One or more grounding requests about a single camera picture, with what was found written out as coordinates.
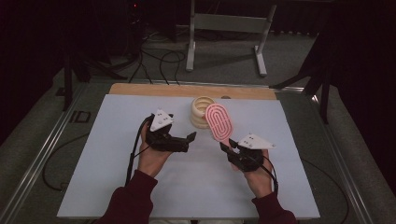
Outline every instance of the hand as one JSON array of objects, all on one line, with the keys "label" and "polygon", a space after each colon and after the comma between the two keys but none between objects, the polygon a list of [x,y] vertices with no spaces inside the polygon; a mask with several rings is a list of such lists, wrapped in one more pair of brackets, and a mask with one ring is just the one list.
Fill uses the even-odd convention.
[{"label": "hand", "polygon": [[140,145],[139,163],[137,164],[137,170],[155,177],[163,168],[168,157],[172,154],[169,151],[158,151],[151,148],[146,143],[146,132],[148,130],[148,122],[143,125],[142,133],[142,145]]},{"label": "hand", "polygon": [[[262,150],[262,155],[269,159],[268,149]],[[272,171],[270,162],[264,158],[263,166],[267,168],[269,172]],[[256,171],[244,172],[245,178],[247,179],[248,186],[253,191],[256,198],[262,198],[272,193],[272,178],[262,168],[259,167]]]}]

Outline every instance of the beige cylindrical object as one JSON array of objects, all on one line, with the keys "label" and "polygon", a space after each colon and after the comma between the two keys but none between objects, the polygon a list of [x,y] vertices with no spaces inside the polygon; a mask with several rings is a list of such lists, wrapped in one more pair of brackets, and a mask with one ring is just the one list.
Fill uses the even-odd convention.
[{"label": "beige cylindrical object", "polygon": [[209,124],[205,119],[206,108],[214,104],[215,100],[208,96],[200,96],[195,98],[191,103],[191,116],[190,120],[194,127],[199,129],[209,128]]}]

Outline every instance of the white tabletop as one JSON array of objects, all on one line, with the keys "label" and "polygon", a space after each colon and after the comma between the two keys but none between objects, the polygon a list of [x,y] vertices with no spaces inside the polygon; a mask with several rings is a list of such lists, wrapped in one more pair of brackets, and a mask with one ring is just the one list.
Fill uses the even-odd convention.
[{"label": "white tabletop", "polygon": [[[161,108],[174,114],[170,134],[197,132],[187,153],[174,153],[156,177],[152,218],[254,218],[257,211],[241,172],[231,169],[209,130],[190,123],[191,97],[107,95],[73,174],[58,217],[101,217],[114,189],[124,185],[129,155],[144,118]],[[319,217],[318,208],[292,138],[283,108],[276,100],[215,99],[233,121],[234,141],[249,133],[276,144],[270,160],[279,182],[278,199],[297,218]]]}]

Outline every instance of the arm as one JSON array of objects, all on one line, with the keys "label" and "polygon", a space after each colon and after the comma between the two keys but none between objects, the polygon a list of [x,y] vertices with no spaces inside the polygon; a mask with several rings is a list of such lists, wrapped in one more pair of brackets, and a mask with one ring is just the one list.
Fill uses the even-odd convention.
[{"label": "arm", "polygon": [[[268,150],[262,151],[262,155],[268,157]],[[272,171],[271,164],[268,160],[264,160],[263,166],[267,170]],[[279,224],[295,224],[297,220],[291,211],[284,210],[277,200],[277,196],[272,192],[271,176],[269,176],[262,168],[252,172],[244,172],[247,184],[256,196],[252,202],[256,205],[259,213],[259,224],[279,223]]]},{"label": "arm", "polygon": [[134,176],[126,187],[114,191],[105,214],[95,224],[149,223],[153,208],[150,195],[158,183],[154,177],[161,171],[172,152],[157,151],[149,147],[146,143],[147,128],[146,123],[141,133],[141,154]]}]

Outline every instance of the maroon sleeve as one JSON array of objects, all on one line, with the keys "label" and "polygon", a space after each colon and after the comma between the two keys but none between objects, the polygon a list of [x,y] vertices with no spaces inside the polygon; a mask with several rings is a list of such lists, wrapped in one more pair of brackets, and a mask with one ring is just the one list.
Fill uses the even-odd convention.
[{"label": "maroon sleeve", "polygon": [[253,199],[259,213],[259,224],[296,224],[297,220],[291,211],[284,210],[277,200],[276,194],[271,193],[260,199]]},{"label": "maroon sleeve", "polygon": [[149,223],[153,207],[150,194],[157,183],[151,176],[135,170],[129,184],[114,191],[105,214],[95,224]]}]

